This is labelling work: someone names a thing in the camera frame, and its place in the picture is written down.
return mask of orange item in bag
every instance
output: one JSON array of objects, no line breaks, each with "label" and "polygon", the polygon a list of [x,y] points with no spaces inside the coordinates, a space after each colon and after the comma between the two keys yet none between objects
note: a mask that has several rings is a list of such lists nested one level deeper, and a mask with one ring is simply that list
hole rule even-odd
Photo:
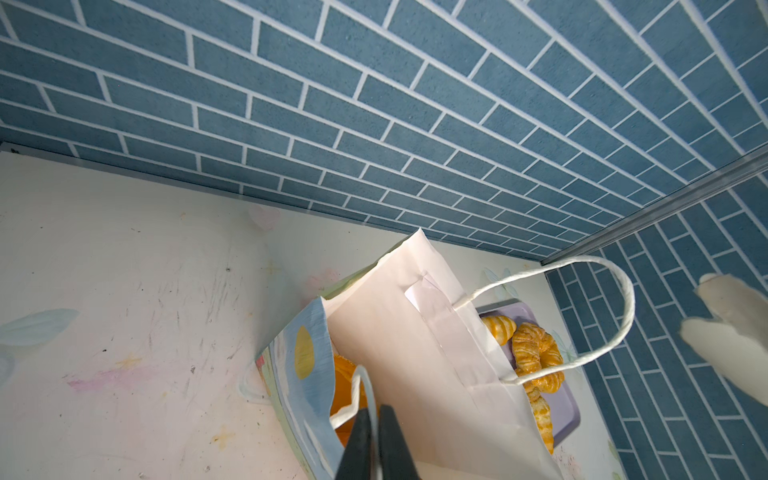
[{"label": "orange item in bag", "polygon": [[[331,415],[335,415],[342,407],[352,403],[352,375],[355,372],[356,365],[345,359],[341,355],[333,354],[333,369],[336,371],[336,390],[333,393],[333,403],[331,403]],[[365,389],[360,383],[360,408],[368,407]],[[355,424],[355,417],[344,422],[336,429],[336,436],[339,437],[341,444],[346,448],[349,441],[349,434],[352,433],[352,425]]]}]

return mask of scratch mark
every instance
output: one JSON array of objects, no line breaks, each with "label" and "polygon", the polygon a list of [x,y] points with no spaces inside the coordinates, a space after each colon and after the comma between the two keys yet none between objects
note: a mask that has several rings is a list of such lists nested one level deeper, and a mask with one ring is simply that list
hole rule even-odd
[{"label": "scratch mark", "polygon": [[228,357],[227,357],[227,360],[231,360],[231,359],[232,359],[232,357],[234,357],[234,356],[235,356],[235,353],[237,353],[237,352],[240,350],[240,347],[241,347],[242,345],[243,345],[243,340],[241,340],[241,341],[240,341],[240,343],[238,343],[238,344],[237,344],[237,348],[235,349],[235,351],[234,351],[234,352],[232,352],[232,355],[230,355],[230,356],[228,356]]}]

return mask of pink paint smudge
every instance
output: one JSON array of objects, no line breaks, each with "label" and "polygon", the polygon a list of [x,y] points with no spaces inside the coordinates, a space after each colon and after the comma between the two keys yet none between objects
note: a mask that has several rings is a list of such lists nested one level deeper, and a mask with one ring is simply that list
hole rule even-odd
[{"label": "pink paint smudge", "polygon": [[304,292],[302,295],[303,306],[309,305],[324,288],[333,285],[339,280],[341,280],[341,273],[332,268],[326,268],[316,275],[310,275],[304,281]]},{"label": "pink paint smudge", "polygon": [[280,221],[280,210],[251,204],[248,206],[248,216],[260,229],[268,232]]},{"label": "pink paint smudge", "polygon": [[132,390],[139,383],[149,380],[152,376],[154,376],[154,370],[151,367],[140,366],[134,369],[112,369],[98,372],[88,380],[71,380],[67,382],[67,385],[72,387],[75,392],[96,392],[107,386]]}]

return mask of scuffed white surface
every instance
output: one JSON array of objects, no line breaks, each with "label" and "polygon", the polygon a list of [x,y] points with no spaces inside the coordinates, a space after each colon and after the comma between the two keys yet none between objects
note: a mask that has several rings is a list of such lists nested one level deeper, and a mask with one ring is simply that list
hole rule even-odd
[{"label": "scuffed white surface", "polygon": [[[0,323],[81,313],[50,343],[15,351],[0,387],[0,478],[305,478],[271,406],[242,399],[237,380],[302,302],[404,235],[5,152],[0,171]],[[484,268],[538,266],[432,244],[466,292],[488,282]],[[569,342],[543,275],[515,289]],[[134,391],[67,384],[129,355],[153,368]],[[565,375],[582,423],[556,458],[611,478],[621,466],[587,380]]]}]

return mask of orange pastry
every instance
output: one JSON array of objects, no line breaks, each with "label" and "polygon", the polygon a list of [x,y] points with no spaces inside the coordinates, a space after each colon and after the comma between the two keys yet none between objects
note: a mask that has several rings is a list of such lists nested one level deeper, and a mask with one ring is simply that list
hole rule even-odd
[{"label": "orange pastry", "polygon": [[515,321],[507,316],[484,316],[481,320],[499,345],[507,343],[518,328]]},{"label": "orange pastry", "polygon": [[531,403],[531,410],[533,410],[533,416],[536,419],[536,426],[541,435],[541,440],[544,441],[547,450],[552,454],[554,453],[554,436],[552,435],[552,417],[550,415],[549,403],[541,396],[539,389],[531,385],[530,382],[525,383],[525,393],[528,394],[528,401]]},{"label": "orange pastry", "polygon": [[[356,365],[341,355],[333,354],[333,369],[336,371],[336,390],[333,393],[333,403],[331,403],[330,415],[335,415],[342,407],[352,403],[352,375],[355,372]],[[360,384],[360,408],[368,406],[366,392]],[[352,433],[352,425],[355,424],[355,417],[344,422],[336,429],[336,436],[339,437],[342,445],[346,447],[349,441],[349,434]]]},{"label": "orange pastry", "polygon": [[[552,335],[533,323],[521,323],[515,330],[512,335],[512,352],[523,375],[563,363],[560,349]],[[563,372],[556,372],[531,382],[544,393],[555,393],[564,380]]]}]

